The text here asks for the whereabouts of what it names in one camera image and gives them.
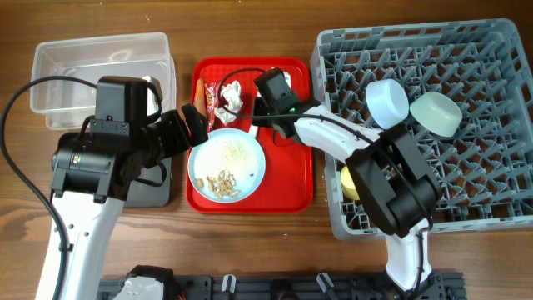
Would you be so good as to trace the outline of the white tissue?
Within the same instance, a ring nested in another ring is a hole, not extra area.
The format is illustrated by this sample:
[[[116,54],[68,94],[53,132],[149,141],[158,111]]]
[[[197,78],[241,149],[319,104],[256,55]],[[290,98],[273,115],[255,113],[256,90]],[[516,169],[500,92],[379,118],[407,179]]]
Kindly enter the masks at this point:
[[[237,117],[226,111],[226,108],[233,112],[238,113],[243,105],[241,100],[242,88],[241,84],[238,81],[233,81],[232,83],[224,86],[221,90],[221,97],[227,102],[224,106],[220,106],[215,114],[217,118],[224,124],[228,125],[229,123],[234,122]]]

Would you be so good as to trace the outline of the orange carrot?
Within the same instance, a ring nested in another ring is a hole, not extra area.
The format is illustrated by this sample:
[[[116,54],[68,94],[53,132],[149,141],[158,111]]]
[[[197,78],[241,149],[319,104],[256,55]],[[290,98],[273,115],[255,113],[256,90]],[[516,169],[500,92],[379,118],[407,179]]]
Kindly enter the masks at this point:
[[[194,103],[196,110],[203,116],[207,116],[206,100],[205,100],[205,83],[204,80],[199,78],[196,82],[196,89],[194,94]]]

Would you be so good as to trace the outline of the red snack wrapper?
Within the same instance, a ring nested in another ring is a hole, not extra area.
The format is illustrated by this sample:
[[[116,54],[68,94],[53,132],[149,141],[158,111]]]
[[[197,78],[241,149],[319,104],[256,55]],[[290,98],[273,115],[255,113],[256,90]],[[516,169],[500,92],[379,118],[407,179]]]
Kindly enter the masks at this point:
[[[204,84],[208,132],[212,130],[216,118],[216,110],[218,109],[217,90],[219,86],[219,82],[210,82]]]

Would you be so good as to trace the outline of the light blue plate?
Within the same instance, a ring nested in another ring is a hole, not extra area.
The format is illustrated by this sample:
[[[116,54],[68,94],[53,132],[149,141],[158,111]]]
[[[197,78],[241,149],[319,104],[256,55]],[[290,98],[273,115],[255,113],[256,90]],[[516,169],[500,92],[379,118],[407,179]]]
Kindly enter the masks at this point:
[[[187,173],[193,189],[207,200],[229,204],[250,197],[266,173],[260,143],[248,132],[219,128],[189,153]]]

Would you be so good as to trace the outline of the food scraps and rice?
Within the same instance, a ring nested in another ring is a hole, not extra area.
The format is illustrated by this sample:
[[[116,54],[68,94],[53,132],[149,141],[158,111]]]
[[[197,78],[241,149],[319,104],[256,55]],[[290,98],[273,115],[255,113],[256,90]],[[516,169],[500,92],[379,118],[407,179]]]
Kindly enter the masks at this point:
[[[192,170],[202,192],[217,201],[231,202],[255,187],[259,164],[247,143],[217,140],[198,150]]]

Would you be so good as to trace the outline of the light blue small bowl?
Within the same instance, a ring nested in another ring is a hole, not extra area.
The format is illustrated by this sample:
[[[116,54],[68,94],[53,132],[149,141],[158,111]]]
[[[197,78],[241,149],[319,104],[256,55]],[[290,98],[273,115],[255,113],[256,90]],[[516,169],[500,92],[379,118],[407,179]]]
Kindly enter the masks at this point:
[[[406,91],[393,79],[370,82],[366,87],[366,104],[377,125],[383,129],[403,122],[409,114]]]

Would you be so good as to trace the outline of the yellow cup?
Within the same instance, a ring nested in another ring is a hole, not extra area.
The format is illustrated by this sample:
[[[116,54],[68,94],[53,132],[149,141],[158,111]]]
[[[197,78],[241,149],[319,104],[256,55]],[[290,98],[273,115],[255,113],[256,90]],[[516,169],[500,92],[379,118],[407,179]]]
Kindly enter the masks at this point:
[[[359,201],[360,197],[359,197],[358,191],[356,190],[355,184],[351,178],[351,174],[347,166],[344,166],[341,169],[340,175],[341,175],[341,189],[343,191],[343,195],[346,198],[349,198],[353,201]]]

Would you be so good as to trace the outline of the mint green bowl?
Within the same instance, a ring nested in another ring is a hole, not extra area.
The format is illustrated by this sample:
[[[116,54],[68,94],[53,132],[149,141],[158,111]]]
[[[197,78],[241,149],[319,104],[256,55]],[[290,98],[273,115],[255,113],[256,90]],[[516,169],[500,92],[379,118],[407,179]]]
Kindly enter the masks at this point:
[[[452,137],[462,120],[459,107],[447,96],[438,92],[426,92],[409,107],[412,117],[428,131]]]

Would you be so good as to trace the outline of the white plastic spoon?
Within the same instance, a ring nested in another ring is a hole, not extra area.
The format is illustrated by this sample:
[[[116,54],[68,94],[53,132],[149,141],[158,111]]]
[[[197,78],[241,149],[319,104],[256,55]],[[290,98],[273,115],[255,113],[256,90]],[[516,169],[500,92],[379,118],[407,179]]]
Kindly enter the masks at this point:
[[[251,125],[249,127],[248,133],[253,137],[256,138],[258,134],[258,126]]]

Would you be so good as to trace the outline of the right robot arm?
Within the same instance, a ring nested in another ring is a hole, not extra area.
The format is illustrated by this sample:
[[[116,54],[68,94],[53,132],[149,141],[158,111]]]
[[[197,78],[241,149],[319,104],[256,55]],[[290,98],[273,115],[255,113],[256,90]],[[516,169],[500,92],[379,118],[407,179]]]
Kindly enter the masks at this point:
[[[260,120],[283,138],[345,164],[364,212],[386,235],[386,272],[397,293],[419,297],[430,286],[427,235],[442,191],[412,136],[401,125],[362,127],[317,100],[301,101],[279,68],[262,72],[254,83],[266,105]]]

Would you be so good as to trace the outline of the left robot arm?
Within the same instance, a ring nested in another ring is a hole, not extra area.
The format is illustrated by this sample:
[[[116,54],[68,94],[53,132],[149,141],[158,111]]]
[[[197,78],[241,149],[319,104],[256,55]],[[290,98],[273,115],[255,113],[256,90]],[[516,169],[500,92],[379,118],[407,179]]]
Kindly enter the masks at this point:
[[[96,111],[79,133],[61,136],[52,157],[51,228],[38,299],[94,299],[112,231],[143,169],[207,140],[207,119],[187,104],[147,112],[157,84],[102,77]]]

